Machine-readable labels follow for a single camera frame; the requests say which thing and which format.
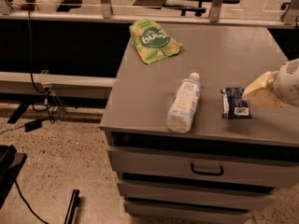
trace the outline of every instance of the drawer handle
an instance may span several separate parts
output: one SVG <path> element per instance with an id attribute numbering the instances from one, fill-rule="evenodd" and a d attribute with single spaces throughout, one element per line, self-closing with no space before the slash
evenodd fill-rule
<path id="1" fill-rule="evenodd" d="M 194 168 L 194 163 L 191 163 L 191 170 L 196 175 L 215 175 L 215 176 L 219 176 L 219 175 L 223 175 L 223 173 L 224 173 L 222 165 L 220 165 L 220 172 L 219 173 L 208 173 L 208 172 L 196 171 L 195 168 Z"/>

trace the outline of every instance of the cabinet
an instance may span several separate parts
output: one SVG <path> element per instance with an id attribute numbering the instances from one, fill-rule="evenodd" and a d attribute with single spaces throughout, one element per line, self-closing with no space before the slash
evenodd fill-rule
<path id="1" fill-rule="evenodd" d="M 299 111 L 253 107 L 252 119 L 222 119 L 220 90 L 245 87 L 265 66 L 278 69 L 285 58 L 269 45 L 264 28 L 164 26 L 186 50 L 144 65 L 129 42 L 101 121 L 125 210 L 245 223 L 250 210 L 275 200 L 276 190 L 299 182 Z M 192 46 L 195 40 L 204 49 Z M 220 57 L 206 55 L 212 49 Z M 247 59 L 237 64 L 240 57 Z M 179 81 L 191 72 L 202 78 L 194 123 L 189 133 L 171 133 L 166 112 Z"/>

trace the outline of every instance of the gray table top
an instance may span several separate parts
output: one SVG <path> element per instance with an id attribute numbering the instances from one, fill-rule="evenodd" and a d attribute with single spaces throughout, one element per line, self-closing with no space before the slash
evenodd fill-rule
<path id="1" fill-rule="evenodd" d="M 299 107 L 251 106 L 252 119 L 223 119 L 221 89 L 246 88 L 287 60 L 265 28 L 162 24 L 185 50 L 157 63 L 144 64 L 132 40 L 109 96 L 101 127 L 128 133 L 174 135 L 299 147 Z M 192 129 L 172 133 L 165 118 L 179 82 L 201 76 L 202 93 Z"/>

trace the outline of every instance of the power adapter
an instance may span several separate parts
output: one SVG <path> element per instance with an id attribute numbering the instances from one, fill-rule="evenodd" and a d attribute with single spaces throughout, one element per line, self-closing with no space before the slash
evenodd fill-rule
<path id="1" fill-rule="evenodd" d="M 30 121 L 28 123 L 25 123 L 25 131 L 31 132 L 33 130 L 39 129 L 42 127 L 41 119 L 36 119 L 33 121 Z"/>

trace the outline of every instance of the snack bag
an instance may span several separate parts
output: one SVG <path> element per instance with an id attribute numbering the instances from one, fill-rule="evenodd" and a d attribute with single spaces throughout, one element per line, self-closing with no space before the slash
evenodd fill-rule
<path id="1" fill-rule="evenodd" d="M 154 63 L 184 50 L 183 45 L 168 36 L 155 21 L 149 19 L 135 21 L 129 30 L 144 63 Z"/>

